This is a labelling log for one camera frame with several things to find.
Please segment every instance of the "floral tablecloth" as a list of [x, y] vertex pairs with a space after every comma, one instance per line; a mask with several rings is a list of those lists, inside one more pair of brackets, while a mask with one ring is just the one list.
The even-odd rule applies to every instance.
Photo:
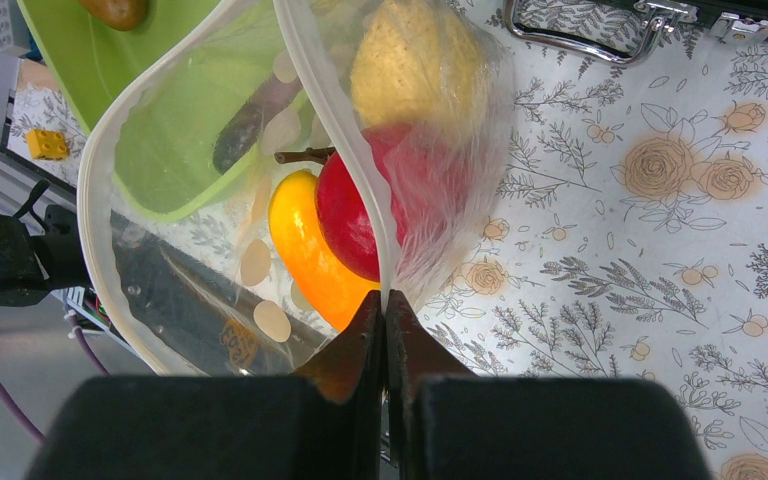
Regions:
[[[499, 0], [450, 3], [513, 54], [518, 121], [498, 207], [424, 325], [481, 374], [659, 382], [715, 476], [768, 480], [768, 45], [682, 26], [622, 69], [511, 37]], [[637, 16], [578, 0], [520, 16], [639, 36]], [[200, 211], [179, 248], [223, 264], [229, 215]]]

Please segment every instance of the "power strip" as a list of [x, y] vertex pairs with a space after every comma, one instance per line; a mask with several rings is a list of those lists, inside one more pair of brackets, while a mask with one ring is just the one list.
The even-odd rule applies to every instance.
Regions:
[[0, 51], [14, 57], [31, 51], [31, 32], [16, 0], [0, 0]]

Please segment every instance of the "metal handle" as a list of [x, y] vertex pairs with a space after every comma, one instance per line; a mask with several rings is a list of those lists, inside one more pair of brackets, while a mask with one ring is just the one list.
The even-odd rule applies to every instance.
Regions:
[[634, 9], [646, 14], [646, 19], [643, 21], [646, 30], [640, 44], [626, 53], [569, 33], [526, 27], [515, 20], [517, 3], [518, 0], [505, 0], [505, 27], [515, 37], [584, 53], [622, 66], [645, 60], [661, 43], [664, 32], [672, 33], [678, 22], [695, 22], [697, 10], [696, 7], [668, 0], [635, 3]]

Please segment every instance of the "brown stem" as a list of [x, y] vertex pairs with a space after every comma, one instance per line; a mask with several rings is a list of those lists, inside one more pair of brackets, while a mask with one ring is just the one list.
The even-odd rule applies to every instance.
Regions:
[[278, 152], [275, 154], [275, 161], [281, 165], [296, 162], [316, 162], [325, 165], [328, 157], [336, 151], [334, 147], [327, 147], [307, 148], [304, 152]]

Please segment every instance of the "red apple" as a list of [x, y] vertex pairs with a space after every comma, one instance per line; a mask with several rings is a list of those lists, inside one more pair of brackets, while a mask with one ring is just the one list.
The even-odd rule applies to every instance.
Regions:
[[[423, 126], [388, 125], [364, 130], [375, 166], [390, 184], [390, 207], [403, 256], [446, 231], [463, 209], [468, 178], [462, 159]], [[378, 250], [369, 216], [339, 153], [328, 158], [316, 187], [316, 212], [334, 255], [350, 270], [378, 281]]]

